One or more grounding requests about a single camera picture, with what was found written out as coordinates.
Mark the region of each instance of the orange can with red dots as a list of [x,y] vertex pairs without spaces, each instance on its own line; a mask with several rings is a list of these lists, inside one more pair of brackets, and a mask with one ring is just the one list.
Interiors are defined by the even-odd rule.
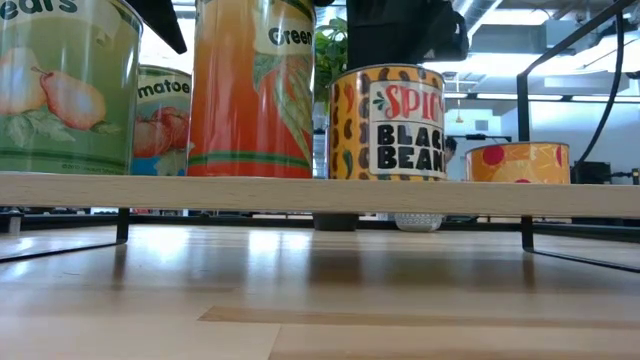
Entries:
[[569,184],[569,145],[551,142],[496,144],[466,154],[467,180]]
[[330,179],[446,179],[442,76],[421,66],[354,69],[331,85]]

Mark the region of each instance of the green can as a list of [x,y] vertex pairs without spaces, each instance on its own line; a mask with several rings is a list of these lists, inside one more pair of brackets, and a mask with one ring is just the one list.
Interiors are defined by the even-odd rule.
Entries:
[[187,167],[191,76],[140,65],[132,175],[184,176]]
[[119,0],[0,2],[0,172],[128,174],[140,16]]

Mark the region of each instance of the food can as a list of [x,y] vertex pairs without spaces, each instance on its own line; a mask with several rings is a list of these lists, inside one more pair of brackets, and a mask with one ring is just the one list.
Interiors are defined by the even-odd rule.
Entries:
[[551,142],[496,144],[466,154],[467,180],[570,184],[569,145]]
[[8,0],[0,21],[0,171],[127,174],[140,16],[118,0]]
[[133,175],[185,175],[190,107],[189,74],[159,66],[140,66]]
[[446,179],[440,74],[388,64],[354,69],[331,85],[330,179]]
[[198,0],[189,176],[312,175],[312,0]]

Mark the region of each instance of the black cable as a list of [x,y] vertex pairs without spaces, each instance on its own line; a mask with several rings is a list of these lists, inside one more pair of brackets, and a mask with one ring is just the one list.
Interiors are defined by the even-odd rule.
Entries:
[[624,27],[623,27],[623,19],[622,12],[616,14],[616,34],[617,34],[617,43],[618,50],[616,52],[616,69],[615,74],[613,75],[613,84],[611,85],[611,93],[609,94],[609,100],[607,100],[607,106],[604,108],[604,113],[602,114],[602,118],[600,119],[600,123],[598,124],[598,128],[596,132],[593,134],[591,138],[591,142],[587,146],[587,149],[584,151],[580,160],[576,162],[573,167],[574,171],[584,163],[589,154],[591,154],[591,150],[598,142],[600,135],[602,134],[602,130],[604,126],[607,124],[607,120],[609,120],[609,115],[611,114],[611,109],[613,108],[613,103],[616,100],[616,95],[618,94],[618,89],[620,87],[620,79],[622,78],[622,61],[624,60]]

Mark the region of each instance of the potted plant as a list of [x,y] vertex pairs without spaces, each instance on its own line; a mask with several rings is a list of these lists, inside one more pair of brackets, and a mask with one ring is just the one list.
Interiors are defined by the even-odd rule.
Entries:
[[347,21],[332,19],[316,29],[314,96],[328,114],[329,85],[347,70]]
[[[314,97],[329,117],[329,85],[347,70],[347,22],[336,18],[316,29]],[[323,231],[354,231],[358,214],[313,214],[314,226]]]

